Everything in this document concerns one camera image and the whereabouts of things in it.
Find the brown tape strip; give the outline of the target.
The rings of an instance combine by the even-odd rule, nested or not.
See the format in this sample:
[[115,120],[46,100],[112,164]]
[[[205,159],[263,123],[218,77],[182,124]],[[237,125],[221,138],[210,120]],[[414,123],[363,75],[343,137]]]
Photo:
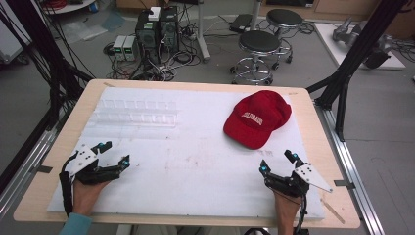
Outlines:
[[339,213],[337,213],[337,211],[329,204],[327,203],[325,200],[320,199],[322,205],[324,205],[327,210],[341,223],[341,224],[345,224],[346,221],[340,216]]

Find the red baseball cap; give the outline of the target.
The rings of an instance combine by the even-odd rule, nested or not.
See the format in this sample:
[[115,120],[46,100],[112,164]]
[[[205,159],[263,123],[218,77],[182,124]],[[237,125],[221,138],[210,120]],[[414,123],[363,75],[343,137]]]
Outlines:
[[249,149],[261,148],[290,119],[291,106],[275,91],[260,90],[242,99],[223,125],[224,133]]

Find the clear plastic rack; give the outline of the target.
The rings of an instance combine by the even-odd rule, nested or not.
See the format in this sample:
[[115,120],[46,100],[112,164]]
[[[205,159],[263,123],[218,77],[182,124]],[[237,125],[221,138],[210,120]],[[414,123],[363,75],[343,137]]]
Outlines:
[[174,127],[177,113],[174,102],[101,99],[89,122],[111,126]]

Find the aluminium rail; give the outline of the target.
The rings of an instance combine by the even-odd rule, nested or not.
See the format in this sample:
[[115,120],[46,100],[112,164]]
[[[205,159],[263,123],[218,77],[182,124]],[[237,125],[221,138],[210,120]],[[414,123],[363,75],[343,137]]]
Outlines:
[[372,205],[348,146],[335,131],[336,118],[333,112],[323,110],[318,106],[315,106],[315,110],[329,141],[334,146],[333,152],[344,175],[346,188],[357,208],[359,219],[363,222],[369,235],[385,235],[384,228]]
[[58,134],[56,128],[34,131],[0,176],[0,220],[37,170],[42,168],[42,162]]

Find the grey metal stand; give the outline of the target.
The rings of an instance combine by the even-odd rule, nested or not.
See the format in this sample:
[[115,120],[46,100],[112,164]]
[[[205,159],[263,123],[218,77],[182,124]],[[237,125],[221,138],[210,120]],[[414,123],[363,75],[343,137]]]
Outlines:
[[211,59],[208,46],[204,38],[204,0],[197,0],[198,4],[198,31],[197,31],[197,41],[200,47],[202,54],[202,61],[208,63]]

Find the white floor board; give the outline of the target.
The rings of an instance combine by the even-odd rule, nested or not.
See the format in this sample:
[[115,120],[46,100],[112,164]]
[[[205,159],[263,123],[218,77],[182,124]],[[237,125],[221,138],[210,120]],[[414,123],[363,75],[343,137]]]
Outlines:
[[[314,25],[320,39],[325,43],[332,59],[338,66],[344,60],[349,50],[342,41],[336,42],[332,39],[333,31],[338,25],[330,23],[315,23]],[[390,57],[378,67],[378,70],[401,71],[405,69],[403,62],[393,52],[389,52],[388,55]]]

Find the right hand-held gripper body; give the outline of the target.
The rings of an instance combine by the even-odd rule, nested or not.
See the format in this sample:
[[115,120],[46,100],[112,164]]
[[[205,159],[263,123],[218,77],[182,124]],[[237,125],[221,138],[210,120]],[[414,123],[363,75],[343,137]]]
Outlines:
[[296,167],[291,176],[282,177],[272,173],[270,178],[264,178],[264,184],[272,190],[294,198],[305,196],[310,185],[329,193],[333,191],[328,182],[310,163]]

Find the person's right hand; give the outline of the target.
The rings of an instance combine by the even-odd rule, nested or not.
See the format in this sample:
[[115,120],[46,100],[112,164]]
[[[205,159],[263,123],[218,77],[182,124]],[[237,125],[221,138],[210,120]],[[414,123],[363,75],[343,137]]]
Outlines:
[[301,197],[290,197],[274,192],[278,235],[293,235],[294,221],[300,208]]

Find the black computer tower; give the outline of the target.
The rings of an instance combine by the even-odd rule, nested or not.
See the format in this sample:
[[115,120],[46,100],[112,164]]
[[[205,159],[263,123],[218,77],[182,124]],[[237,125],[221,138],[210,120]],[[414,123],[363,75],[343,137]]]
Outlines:
[[160,62],[161,28],[158,21],[149,20],[149,14],[149,10],[144,10],[139,14],[135,34],[142,56],[158,64]]
[[178,11],[176,6],[165,7],[161,11],[161,36],[168,52],[177,52],[178,45]]

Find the white foam board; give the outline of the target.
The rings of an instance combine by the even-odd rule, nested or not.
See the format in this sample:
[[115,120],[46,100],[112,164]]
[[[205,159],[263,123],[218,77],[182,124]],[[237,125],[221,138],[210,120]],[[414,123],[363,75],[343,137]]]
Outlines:
[[174,127],[111,126],[88,120],[77,144],[93,147],[111,141],[111,149],[99,157],[101,166],[130,156],[130,167],[104,189],[94,211],[274,218],[274,197],[258,168],[265,160],[273,173],[288,176],[294,167],[286,150],[307,158],[299,114],[293,112],[264,146],[251,150],[223,131],[243,97],[236,92],[106,88],[99,101],[174,102],[178,113]]

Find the clear plastic sheet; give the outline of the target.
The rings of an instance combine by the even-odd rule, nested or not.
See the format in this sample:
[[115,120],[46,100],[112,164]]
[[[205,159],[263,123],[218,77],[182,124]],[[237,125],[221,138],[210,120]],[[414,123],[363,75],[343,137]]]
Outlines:
[[125,19],[118,13],[109,13],[101,24],[89,25],[88,18],[81,22],[66,23],[63,25],[63,35],[68,43],[80,40],[88,41],[106,32],[112,32],[123,26]]

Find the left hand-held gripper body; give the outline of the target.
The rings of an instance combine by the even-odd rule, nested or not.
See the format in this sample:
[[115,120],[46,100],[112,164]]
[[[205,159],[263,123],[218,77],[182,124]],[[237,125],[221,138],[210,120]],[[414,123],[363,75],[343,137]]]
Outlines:
[[95,155],[90,147],[82,144],[80,149],[75,152],[74,162],[69,168],[69,177],[75,177],[86,185],[110,181],[110,174],[98,166],[98,155]]

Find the person's left hand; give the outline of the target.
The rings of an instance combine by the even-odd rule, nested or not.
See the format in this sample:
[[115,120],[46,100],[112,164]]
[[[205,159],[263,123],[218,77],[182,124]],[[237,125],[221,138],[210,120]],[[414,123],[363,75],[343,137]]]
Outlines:
[[85,185],[79,180],[73,182],[73,209],[78,214],[89,216],[97,202],[101,191],[109,184],[109,181],[95,185]]

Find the grey power supply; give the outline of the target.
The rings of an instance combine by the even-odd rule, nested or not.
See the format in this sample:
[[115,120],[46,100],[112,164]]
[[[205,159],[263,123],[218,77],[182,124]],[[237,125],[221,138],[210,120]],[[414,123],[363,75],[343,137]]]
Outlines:
[[124,35],[119,35],[116,40],[115,43],[113,45],[113,49],[115,52],[115,58],[118,61],[125,61],[125,55],[123,52],[123,45],[125,42],[126,37]]
[[135,36],[127,36],[123,44],[126,61],[135,61],[138,57],[138,45]]

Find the black round stool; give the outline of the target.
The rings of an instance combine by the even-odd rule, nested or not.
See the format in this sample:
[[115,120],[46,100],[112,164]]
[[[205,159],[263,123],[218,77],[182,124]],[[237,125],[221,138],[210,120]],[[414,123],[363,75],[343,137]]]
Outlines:
[[277,37],[266,31],[251,30],[242,33],[239,47],[247,53],[247,56],[230,68],[230,72],[234,75],[231,83],[237,84],[239,80],[244,80],[255,85],[260,83],[270,85],[273,82],[271,67],[262,58],[278,55],[280,45]]
[[297,29],[303,23],[303,18],[291,10],[273,9],[266,14],[266,20],[274,27],[274,35],[280,43],[278,56],[287,55],[286,62],[289,64],[293,58],[293,47],[283,34],[291,29]]

